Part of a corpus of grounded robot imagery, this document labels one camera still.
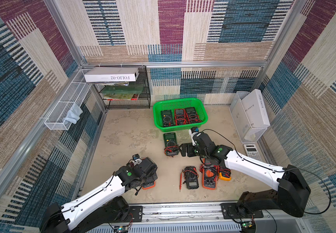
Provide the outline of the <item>orange multimeter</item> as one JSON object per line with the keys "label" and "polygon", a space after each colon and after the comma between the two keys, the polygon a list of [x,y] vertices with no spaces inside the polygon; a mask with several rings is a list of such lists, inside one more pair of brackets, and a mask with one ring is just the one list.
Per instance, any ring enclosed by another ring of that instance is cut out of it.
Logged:
{"label": "orange multimeter", "polygon": [[200,172],[202,173],[202,186],[205,189],[216,190],[217,187],[217,170],[210,162],[201,159]]}
{"label": "orange multimeter", "polygon": [[148,190],[148,189],[151,189],[151,188],[154,188],[154,187],[155,187],[155,181],[145,183],[145,184],[142,185],[143,190]]}

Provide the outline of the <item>red multimeter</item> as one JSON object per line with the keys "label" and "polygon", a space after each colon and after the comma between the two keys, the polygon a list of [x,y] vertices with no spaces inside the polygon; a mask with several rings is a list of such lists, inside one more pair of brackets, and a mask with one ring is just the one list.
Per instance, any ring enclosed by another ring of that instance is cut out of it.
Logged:
{"label": "red multimeter", "polygon": [[197,111],[194,107],[185,108],[186,118],[188,124],[200,123],[202,120],[200,119]]}
{"label": "red multimeter", "polygon": [[175,109],[174,121],[177,126],[186,125],[188,122],[186,110],[185,109]]}

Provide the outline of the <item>green plastic basket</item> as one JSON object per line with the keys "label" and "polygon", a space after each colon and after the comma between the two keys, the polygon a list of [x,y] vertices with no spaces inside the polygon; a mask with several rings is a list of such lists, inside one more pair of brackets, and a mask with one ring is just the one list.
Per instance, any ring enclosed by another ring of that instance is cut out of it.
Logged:
{"label": "green plastic basket", "polygon": [[[175,109],[185,109],[188,107],[194,107],[199,119],[201,122],[193,123],[193,124],[185,124],[185,125],[171,125],[164,127],[163,126],[163,111],[171,111],[172,112],[172,120],[174,120],[174,110]],[[164,133],[179,131],[179,130],[188,130],[192,127],[201,127],[206,124],[208,121],[208,114],[204,108],[203,103],[197,98],[184,98],[184,99],[175,99],[175,100],[166,100],[157,102],[153,106],[153,116],[155,126]]]}

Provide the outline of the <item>dark green multimeter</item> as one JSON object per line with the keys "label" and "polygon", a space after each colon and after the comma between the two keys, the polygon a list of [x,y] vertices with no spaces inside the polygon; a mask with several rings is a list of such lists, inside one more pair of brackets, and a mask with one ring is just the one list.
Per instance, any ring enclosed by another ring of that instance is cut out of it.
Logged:
{"label": "dark green multimeter", "polygon": [[162,117],[163,127],[174,126],[173,114],[171,110],[161,111],[161,117]]}

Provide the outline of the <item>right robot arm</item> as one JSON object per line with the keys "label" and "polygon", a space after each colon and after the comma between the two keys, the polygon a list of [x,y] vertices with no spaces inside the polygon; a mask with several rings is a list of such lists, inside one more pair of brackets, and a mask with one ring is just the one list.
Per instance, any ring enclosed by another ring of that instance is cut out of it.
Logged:
{"label": "right robot arm", "polygon": [[302,217],[311,189],[300,170],[267,164],[237,152],[235,147],[216,145],[204,131],[189,129],[192,152],[205,165],[220,166],[248,175],[270,187],[260,192],[243,192],[235,212],[246,217],[261,210],[282,210],[290,216]]}

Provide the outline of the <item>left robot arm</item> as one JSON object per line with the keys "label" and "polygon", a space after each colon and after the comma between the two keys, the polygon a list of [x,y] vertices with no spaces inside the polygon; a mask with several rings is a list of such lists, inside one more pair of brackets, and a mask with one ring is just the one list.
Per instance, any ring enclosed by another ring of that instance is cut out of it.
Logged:
{"label": "left robot arm", "polygon": [[131,208],[122,196],[131,189],[139,192],[143,186],[154,185],[157,169],[150,158],[135,154],[97,188],[63,205],[50,205],[40,232],[85,233],[104,223],[133,221]]}

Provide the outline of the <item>black clamp multimeter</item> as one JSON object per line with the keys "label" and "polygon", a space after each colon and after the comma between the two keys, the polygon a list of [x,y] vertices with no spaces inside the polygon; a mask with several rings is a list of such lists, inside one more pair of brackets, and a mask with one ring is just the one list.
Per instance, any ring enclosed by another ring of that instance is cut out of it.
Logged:
{"label": "black clamp multimeter", "polygon": [[198,172],[194,166],[185,167],[183,170],[185,184],[187,189],[198,189],[199,182],[198,182]]}

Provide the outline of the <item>yellow multimeter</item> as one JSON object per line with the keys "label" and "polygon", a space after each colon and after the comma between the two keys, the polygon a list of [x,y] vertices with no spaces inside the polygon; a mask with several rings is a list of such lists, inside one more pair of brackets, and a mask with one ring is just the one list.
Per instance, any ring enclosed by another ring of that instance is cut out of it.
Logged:
{"label": "yellow multimeter", "polygon": [[232,179],[230,169],[220,167],[218,169],[218,175],[219,175],[219,179],[223,181],[230,181]]}

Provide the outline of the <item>clear plastic bin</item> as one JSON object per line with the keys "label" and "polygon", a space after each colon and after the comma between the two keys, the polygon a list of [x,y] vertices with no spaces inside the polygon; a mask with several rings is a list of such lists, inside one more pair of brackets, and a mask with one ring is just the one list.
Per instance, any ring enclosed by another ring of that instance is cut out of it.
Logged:
{"label": "clear plastic bin", "polygon": [[242,143],[257,142],[267,128],[253,128],[245,113],[241,100],[250,92],[238,91],[230,105],[230,112]]}

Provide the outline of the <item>white calculator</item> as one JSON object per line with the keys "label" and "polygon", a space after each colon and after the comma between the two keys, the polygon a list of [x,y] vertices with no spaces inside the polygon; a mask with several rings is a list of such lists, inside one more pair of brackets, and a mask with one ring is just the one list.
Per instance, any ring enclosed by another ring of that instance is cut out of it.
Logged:
{"label": "white calculator", "polygon": [[248,157],[262,162],[261,155],[255,144],[244,144],[243,146]]}

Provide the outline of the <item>green book on shelf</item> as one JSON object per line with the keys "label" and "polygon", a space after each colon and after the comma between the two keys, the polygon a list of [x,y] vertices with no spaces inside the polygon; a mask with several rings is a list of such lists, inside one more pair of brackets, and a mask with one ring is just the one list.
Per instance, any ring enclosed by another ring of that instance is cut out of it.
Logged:
{"label": "green book on shelf", "polygon": [[102,94],[140,94],[143,92],[145,86],[143,84],[129,84],[105,86],[100,93]]}

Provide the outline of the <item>light blue cloth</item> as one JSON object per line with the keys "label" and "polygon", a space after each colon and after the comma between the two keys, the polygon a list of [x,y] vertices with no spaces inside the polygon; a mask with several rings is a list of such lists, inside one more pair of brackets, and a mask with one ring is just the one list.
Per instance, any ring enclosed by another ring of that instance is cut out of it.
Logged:
{"label": "light blue cloth", "polygon": [[70,123],[76,124],[79,121],[82,113],[83,110],[76,103],[74,103],[69,109],[66,117],[64,118],[63,124],[64,125],[69,125]]}

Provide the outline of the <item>white folio box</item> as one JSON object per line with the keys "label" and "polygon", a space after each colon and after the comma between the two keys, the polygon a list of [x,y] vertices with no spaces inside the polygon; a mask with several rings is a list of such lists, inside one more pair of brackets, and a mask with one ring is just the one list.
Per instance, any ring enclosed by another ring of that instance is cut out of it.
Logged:
{"label": "white folio box", "polygon": [[138,68],[95,67],[85,75],[88,83],[134,82],[139,76]]}

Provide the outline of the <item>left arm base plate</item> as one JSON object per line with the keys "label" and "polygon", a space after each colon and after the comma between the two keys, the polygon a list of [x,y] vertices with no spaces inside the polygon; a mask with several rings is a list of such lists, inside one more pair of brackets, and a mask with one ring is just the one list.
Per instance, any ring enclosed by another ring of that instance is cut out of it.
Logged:
{"label": "left arm base plate", "polygon": [[110,221],[110,223],[135,223],[141,222],[143,217],[143,206],[142,205],[131,205],[127,213],[122,213],[117,216],[115,220]]}

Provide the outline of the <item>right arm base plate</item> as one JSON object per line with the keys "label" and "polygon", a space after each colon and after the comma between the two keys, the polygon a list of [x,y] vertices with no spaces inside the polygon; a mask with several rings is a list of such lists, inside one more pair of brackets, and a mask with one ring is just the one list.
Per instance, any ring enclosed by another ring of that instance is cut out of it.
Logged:
{"label": "right arm base plate", "polygon": [[251,211],[245,207],[239,207],[236,203],[221,203],[221,211],[224,219],[246,219],[246,218],[263,218],[261,210]]}

